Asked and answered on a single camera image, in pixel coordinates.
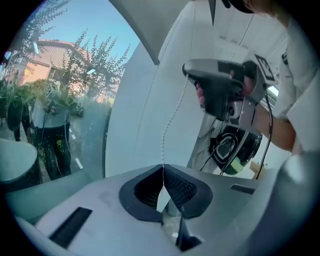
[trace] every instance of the white panel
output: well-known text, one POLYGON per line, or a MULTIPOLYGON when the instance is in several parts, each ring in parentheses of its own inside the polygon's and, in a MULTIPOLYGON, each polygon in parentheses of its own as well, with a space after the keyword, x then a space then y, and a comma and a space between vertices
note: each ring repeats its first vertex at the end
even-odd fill
MULTIPOLYGON (((215 35, 209 4, 205 1, 189 2, 178 19, 174 32, 169 33, 171 38, 165 40, 167 45, 162 46, 158 69, 141 44, 128 63, 110 118, 105 155, 106 176, 161 163, 162 133, 184 87, 182 65, 190 55, 192 58, 213 57, 215 35)), ((187 166, 203 116, 196 89, 188 83, 181 106, 166 134, 166 163, 187 166)))
POLYGON ((189 0, 110 0, 133 28, 155 64, 174 21, 189 0))

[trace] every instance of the black vent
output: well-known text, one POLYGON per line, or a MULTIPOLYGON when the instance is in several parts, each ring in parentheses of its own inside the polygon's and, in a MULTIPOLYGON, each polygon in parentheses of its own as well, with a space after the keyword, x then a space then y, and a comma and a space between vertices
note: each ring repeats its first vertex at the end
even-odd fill
POLYGON ((50 239, 57 245, 67 248, 91 213, 90 209, 77 208, 50 236, 50 239))
POLYGON ((183 218, 190 219, 204 213, 213 194, 210 187, 183 171, 165 165, 164 180, 162 165, 127 181, 119 191, 119 200, 128 213, 141 221, 162 222, 157 211, 159 193, 163 182, 183 218))
POLYGON ((145 205, 157 209, 158 197, 163 186, 162 168, 158 169, 134 187, 134 195, 145 205))
POLYGON ((164 186, 180 212, 181 207, 197 193, 194 184, 167 168, 164 172, 164 186))

